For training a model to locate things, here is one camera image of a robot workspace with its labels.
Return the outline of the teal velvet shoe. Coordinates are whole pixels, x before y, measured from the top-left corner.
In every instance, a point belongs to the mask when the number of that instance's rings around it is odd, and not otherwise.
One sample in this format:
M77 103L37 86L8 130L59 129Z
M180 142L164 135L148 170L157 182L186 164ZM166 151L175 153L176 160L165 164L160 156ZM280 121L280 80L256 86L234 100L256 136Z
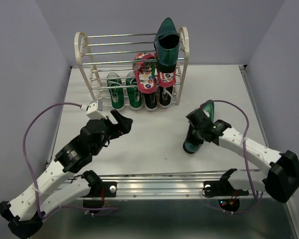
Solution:
M214 121L213 101L207 100L199 108L190 112L186 118L189 122L189 128L183 143L183 150L189 154L194 154L205 142L202 136L203 130L205 127L211 126Z
M163 73L172 73L176 69L180 36L170 17L160 25L154 38L157 68Z

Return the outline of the cream shoe rack chrome bars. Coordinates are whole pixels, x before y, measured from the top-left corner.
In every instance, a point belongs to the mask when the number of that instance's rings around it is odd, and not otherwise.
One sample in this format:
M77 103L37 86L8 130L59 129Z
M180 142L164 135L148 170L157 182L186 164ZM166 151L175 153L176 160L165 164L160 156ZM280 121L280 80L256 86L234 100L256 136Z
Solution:
M186 27L177 31L179 39L178 60L176 63L176 84L173 86L170 105L178 106L181 101L186 71L190 56L189 34ZM134 58L138 53L149 52L154 56L156 98L159 104L159 84L157 79L157 59L154 48L154 33L87 35L77 32L74 37L76 66L79 69L92 101L101 100L104 107L112 107L107 75L114 72L122 80L125 107L131 107L127 94L126 78L133 72ZM145 107L143 93L142 107Z

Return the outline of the pink flip-flop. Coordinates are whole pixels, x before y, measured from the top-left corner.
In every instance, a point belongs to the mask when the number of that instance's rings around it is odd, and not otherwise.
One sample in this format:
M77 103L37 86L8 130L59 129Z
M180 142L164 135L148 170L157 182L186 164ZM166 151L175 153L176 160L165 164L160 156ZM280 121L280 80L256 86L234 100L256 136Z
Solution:
M151 94L156 91L155 62L151 53L141 52L136 55L133 72L141 93Z
M157 63L156 70L159 86L167 88L176 84L176 65L164 66Z

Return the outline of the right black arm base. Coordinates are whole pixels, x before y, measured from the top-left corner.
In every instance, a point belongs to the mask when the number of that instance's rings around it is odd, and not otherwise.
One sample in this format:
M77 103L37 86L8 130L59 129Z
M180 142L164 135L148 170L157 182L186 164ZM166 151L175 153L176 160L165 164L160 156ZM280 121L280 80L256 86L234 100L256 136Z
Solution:
M218 199L221 209L228 212L237 212L240 208L240 191L234 189L228 182L204 181L202 195L206 198L222 197Z

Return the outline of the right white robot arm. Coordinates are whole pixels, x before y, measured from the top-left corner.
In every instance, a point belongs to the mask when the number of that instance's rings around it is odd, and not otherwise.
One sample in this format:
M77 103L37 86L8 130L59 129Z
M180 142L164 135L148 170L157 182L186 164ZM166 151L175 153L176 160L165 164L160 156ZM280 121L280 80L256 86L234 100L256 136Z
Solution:
M183 149L193 154L204 142L211 142L244 158L257 171L226 171L217 181L204 183L206 197L248 195L250 190L266 192L285 203L299 188L299 160L290 150L279 152L245 138L223 120L213 122L203 109L195 109L186 118L189 129Z

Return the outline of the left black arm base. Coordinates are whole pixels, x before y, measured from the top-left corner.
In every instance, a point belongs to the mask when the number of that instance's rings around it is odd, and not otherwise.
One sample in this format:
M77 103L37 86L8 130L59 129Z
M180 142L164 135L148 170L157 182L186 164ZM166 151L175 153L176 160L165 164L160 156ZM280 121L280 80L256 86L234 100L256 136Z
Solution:
M84 198L92 199L84 199L82 206L84 208L90 208L88 213L91 215L100 216L101 210L104 209L105 198L116 197L117 182L103 181L93 170L85 171L83 178L87 180L90 189Z

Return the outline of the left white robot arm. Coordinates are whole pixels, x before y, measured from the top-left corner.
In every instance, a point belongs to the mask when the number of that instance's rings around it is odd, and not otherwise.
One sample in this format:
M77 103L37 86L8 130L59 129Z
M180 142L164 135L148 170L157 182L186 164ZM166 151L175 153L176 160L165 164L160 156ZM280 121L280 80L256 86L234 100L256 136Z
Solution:
M104 190L102 179L93 170L85 171L62 190L58 187L92 162L93 156L108 147L111 139L131 131L131 118L122 116L117 110L111 110L111 114L116 123L98 110L88 112L89 121L80 133L55 155L33 184L11 201L0 202L0 215L8 221L15 236L31 237L55 211L79 197L96 196Z

